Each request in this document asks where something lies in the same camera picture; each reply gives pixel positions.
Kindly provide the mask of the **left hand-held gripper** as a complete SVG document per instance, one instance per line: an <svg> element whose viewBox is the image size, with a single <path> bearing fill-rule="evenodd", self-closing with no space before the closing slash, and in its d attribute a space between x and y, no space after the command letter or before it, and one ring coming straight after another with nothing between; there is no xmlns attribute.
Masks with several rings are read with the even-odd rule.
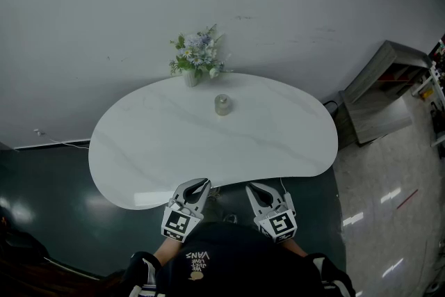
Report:
<svg viewBox="0 0 445 297"><path fill-rule="evenodd" d="M204 218L202 210L210 189L211 181L207 178L191 179L180 184L164 209L161 234L180 243L185 242Z"/></svg>

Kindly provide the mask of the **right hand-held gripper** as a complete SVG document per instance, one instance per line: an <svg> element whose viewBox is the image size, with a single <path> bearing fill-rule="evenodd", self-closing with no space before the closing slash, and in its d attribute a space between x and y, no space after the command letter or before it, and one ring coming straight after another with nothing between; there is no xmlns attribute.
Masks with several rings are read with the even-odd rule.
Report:
<svg viewBox="0 0 445 297"><path fill-rule="evenodd" d="M295 236L298 228L296 219L283 195L273 187L254 182L247 185L245 190L256 217L254 223L263 235L274 243L282 243Z"/></svg>

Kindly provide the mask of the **person's black printed shirt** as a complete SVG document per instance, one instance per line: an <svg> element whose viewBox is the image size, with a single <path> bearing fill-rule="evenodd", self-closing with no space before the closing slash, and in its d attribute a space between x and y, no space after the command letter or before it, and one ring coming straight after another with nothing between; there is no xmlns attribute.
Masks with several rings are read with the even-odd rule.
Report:
<svg viewBox="0 0 445 297"><path fill-rule="evenodd" d="M356 297L322 253L301 257L262 233L203 223L166 265L136 252L113 297Z"/></svg>

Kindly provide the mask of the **person's right forearm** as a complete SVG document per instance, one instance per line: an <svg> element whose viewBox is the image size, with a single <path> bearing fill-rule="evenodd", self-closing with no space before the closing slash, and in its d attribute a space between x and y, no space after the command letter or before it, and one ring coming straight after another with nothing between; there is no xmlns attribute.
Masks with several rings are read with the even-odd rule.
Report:
<svg viewBox="0 0 445 297"><path fill-rule="evenodd" d="M293 239L287 239L281 243L281 246L301 257L307 256L307 253Z"/></svg>

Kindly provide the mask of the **white kidney-shaped table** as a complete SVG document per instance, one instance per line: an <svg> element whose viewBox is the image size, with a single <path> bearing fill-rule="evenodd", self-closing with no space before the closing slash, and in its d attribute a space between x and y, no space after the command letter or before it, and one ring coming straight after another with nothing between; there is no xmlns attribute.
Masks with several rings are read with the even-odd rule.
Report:
<svg viewBox="0 0 445 297"><path fill-rule="evenodd" d="M215 112L217 95L232 101ZM165 204L182 183L215 187L315 177L337 156L327 109L310 94L263 77L224 73L193 88L181 77L126 95L97 123L88 153L99 192L123 209Z"/></svg>

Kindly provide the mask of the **long white office desk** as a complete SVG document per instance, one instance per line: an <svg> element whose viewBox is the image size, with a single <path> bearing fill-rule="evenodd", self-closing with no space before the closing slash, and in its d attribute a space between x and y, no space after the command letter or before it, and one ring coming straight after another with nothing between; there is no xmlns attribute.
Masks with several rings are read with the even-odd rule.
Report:
<svg viewBox="0 0 445 297"><path fill-rule="evenodd" d="M440 71L436 68L436 62L432 62L431 68L428 70L426 79L411 91L411 96L421 97L421 91L428 86L432 89L431 110L433 136L430 142L431 147L437 147L441 144L445 146L445 93L441 86Z"/></svg>

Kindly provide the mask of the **blue and white flower bouquet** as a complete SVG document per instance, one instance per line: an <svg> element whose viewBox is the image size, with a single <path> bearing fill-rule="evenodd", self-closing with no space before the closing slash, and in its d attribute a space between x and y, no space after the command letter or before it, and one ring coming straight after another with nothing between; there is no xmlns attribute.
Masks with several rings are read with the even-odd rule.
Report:
<svg viewBox="0 0 445 297"><path fill-rule="evenodd" d="M207 72L213 79L227 72L226 60L220 59L220 43L223 35L217 32L217 24L207 26L196 33L180 33L169 43L175 48L175 56L169 61L170 75L190 72L200 79Z"/></svg>

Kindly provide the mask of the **grey wooden shelf cabinet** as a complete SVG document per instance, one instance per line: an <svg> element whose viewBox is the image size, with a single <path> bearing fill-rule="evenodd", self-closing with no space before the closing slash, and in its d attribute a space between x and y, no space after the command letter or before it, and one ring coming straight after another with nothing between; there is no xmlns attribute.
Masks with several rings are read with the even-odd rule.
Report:
<svg viewBox="0 0 445 297"><path fill-rule="evenodd" d="M412 124L403 95L432 67L428 55L386 40L340 92L357 143L368 144Z"/></svg>

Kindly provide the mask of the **white ribbed vase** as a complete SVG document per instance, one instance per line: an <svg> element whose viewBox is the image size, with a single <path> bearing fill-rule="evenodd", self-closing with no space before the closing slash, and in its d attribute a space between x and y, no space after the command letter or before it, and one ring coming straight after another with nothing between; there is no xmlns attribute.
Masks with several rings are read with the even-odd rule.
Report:
<svg viewBox="0 0 445 297"><path fill-rule="evenodd" d="M193 88L198 84L198 78L195 76L195 70L183 70L182 77L186 87Z"/></svg>

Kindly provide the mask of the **person's left forearm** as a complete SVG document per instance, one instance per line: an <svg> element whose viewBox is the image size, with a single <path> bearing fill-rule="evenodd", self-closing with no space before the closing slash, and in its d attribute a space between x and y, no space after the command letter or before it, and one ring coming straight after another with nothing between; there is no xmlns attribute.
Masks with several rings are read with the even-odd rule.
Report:
<svg viewBox="0 0 445 297"><path fill-rule="evenodd" d="M182 243L174 239L166 238L161 246L156 250L154 256L159 261L160 265L166 265L173 259L181 250Z"/></svg>

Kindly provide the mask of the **small glass jar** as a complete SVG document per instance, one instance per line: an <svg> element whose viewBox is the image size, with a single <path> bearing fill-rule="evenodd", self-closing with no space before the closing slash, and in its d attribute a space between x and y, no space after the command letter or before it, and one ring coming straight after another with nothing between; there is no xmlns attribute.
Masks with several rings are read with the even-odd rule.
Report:
<svg viewBox="0 0 445 297"><path fill-rule="evenodd" d="M215 112L219 116L226 116L230 113L232 107L232 101L228 95L217 95L214 101Z"/></svg>

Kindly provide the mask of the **red floor strip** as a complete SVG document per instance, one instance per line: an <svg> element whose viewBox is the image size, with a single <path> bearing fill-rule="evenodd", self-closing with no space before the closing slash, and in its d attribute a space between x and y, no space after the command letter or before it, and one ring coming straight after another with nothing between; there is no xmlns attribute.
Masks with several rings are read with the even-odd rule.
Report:
<svg viewBox="0 0 445 297"><path fill-rule="evenodd" d="M399 210L401 207L403 207L407 202L409 202L417 193L418 193L419 189L416 189L415 191L413 191L409 196L407 196L404 201L402 201L398 206L397 206L397 210Z"/></svg>

